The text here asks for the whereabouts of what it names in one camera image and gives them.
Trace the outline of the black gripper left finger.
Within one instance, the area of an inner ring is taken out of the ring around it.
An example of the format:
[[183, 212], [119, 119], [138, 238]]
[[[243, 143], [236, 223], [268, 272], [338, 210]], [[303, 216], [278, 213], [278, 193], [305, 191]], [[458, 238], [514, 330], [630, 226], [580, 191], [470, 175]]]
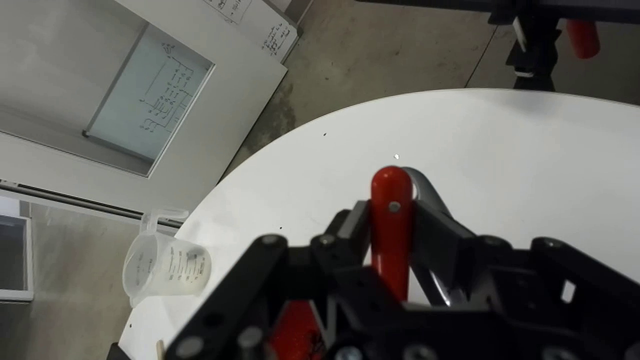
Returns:
[[371, 320], [367, 204], [338, 212], [323, 233], [290, 245], [280, 233], [256, 238], [164, 350], [164, 360], [278, 360], [269, 334], [288, 302], [307, 302], [323, 358], [364, 358]]

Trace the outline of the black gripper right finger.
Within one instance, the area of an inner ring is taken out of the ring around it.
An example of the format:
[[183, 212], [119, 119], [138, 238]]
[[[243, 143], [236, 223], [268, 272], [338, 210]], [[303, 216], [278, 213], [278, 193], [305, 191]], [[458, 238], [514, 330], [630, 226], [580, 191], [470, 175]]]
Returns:
[[637, 360], [640, 283], [557, 238], [516, 247], [420, 202], [410, 267], [430, 303], [496, 334], [494, 360]]

